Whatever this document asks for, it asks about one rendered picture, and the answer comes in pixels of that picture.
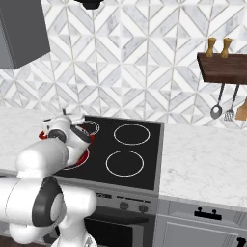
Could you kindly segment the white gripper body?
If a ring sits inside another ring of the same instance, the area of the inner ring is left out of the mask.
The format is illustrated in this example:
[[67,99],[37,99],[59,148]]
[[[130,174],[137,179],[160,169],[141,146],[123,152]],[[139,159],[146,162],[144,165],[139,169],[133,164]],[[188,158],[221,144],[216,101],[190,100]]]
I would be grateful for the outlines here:
[[80,125],[85,121],[85,116],[83,114],[67,113],[67,116],[71,119],[73,125]]

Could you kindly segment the red pot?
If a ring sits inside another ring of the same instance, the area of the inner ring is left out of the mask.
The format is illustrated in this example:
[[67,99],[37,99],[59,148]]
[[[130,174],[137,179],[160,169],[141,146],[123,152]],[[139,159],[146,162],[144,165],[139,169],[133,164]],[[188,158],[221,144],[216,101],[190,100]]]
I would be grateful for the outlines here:
[[69,170],[83,164],[89,156],[89,146],[95,136],[90,134],[80,125],[71,125],[69,131],[61,128],[47,129],[39,134],[40,139],[57,138],[66,144],[69,150],[69,159],[65,170]]

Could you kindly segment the metal slotted spatula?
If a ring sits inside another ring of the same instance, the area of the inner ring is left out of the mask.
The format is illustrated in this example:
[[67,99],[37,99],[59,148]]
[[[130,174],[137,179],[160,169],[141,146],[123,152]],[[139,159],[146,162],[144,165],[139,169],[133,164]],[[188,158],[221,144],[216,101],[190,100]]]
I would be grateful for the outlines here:
[[226,113],[225,113],[224,120],[227,121],[227,122],[232,122],[233,119],[234,119],[233,104],[235,102],[238,89],[239,89],[239,85],[236,85],[235,90],[234,90],[234,93],[233,93],[233,100],[232,100],[231,108],[229,110],[227,110]]

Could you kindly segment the black hob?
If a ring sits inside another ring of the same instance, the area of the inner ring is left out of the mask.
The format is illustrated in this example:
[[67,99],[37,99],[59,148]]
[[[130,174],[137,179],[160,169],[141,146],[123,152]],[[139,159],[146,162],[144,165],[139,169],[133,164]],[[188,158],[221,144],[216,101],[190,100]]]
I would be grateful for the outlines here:
[[86,116],[82,127],[95,137],[88,157],[58,177],[154,190],[163,123]]

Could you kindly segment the grey range hood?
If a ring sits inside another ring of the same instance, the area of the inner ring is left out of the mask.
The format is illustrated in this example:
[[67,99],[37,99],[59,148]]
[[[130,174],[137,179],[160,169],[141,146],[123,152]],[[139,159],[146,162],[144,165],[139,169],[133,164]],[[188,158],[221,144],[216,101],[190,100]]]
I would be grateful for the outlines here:
[[18,69],[49,52],[41,0],[0,0],[0,69]]

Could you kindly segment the grey oven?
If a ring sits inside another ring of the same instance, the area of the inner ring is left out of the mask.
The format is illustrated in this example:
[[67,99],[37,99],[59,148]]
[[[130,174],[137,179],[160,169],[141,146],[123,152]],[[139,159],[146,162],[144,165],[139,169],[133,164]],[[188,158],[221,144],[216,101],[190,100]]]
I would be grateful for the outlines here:
[[[141,214],[154,215],[156,218],[157,182],[154,183],[153,189],[141,189],[83,179],[62,177],[56,179],[63,185],[85,187],[95,191],[97,206],[120,209],[120,202],[126,202],[129,204],[128,211],[141,213],[139,205],[145,205],[148,211]],[[148,223],[123,225],[96,220],[89,216],[85,223],[98,247],[152,247],[155,218]]]

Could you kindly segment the grey drawer front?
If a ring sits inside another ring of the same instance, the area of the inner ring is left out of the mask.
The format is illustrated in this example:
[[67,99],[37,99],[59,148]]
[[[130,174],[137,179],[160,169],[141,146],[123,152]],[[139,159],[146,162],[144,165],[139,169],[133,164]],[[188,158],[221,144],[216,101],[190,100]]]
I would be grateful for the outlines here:
[[[222,220],[212,220],[196,217],[194,211],[199,207],[203,209],[204,212],[211,213],[214,209],[218,214],[222,216]],[[237,227],[241,229],[247,229],[247,212],[234,211],[229,209],[218,208],[215,206],[202,206],[193,205],[181,202],[170,202],[169,215],[179,218],[187,218],[195,221],[208,222],[218,225]]]

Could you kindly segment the metal hanging ladle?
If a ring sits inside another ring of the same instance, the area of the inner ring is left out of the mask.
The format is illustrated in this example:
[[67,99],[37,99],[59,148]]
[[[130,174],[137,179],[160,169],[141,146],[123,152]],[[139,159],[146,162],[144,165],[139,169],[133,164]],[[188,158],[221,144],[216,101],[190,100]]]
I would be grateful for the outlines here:
[[218,119],[221,116],[221,114],[222,114],[222,107],[220,106],[220,101],[221,101],[221,98],[222,98],[222,94],[223,94],[224,88],[225,88],[225,84],[222,84],[221,85],[221,89],[220,89],[220,93],[219,93],[217,104],[214,105],[211,108],[211,110],[210,110],[210,116],[214,120]]

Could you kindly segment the wooden salt shaker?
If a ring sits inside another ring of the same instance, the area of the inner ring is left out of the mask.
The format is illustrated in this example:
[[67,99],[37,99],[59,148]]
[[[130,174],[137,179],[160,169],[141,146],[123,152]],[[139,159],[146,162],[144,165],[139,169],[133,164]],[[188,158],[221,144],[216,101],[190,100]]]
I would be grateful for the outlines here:
[[208,48],[206,52],[206,56],[211,58],[213,55],[213,46],[215,45],[216,38],[208,38]]

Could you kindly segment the dark wooden shelf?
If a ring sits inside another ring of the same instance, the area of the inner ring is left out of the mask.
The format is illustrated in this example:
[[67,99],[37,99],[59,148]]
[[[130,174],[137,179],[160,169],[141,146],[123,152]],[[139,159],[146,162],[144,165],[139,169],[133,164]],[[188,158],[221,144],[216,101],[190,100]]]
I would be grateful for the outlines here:
[[214,53],[208,58],[205,53],[198,53],[197,60],[206,83],[247,85],[247,54],[222,58],[220,53]]

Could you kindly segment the grey cupboard door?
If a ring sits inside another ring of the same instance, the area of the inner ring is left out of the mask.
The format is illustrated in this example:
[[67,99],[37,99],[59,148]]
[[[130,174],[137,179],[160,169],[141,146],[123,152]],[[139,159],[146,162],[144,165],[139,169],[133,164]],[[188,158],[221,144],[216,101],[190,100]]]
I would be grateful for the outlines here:
[[157,215],[153,247],[236,247],[247,230]]

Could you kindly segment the wooden pepper shaker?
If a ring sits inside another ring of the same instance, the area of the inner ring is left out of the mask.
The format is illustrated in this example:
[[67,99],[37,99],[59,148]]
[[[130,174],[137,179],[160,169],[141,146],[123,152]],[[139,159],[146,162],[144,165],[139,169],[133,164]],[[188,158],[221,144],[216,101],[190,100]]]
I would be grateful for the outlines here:
[[223,40],[223,50],[221,52],[221,57],[222,58],[227,58],[228,57],[228,50],[230,47],[230,44],[232,43],[232,39],[231,38],[224,38]]

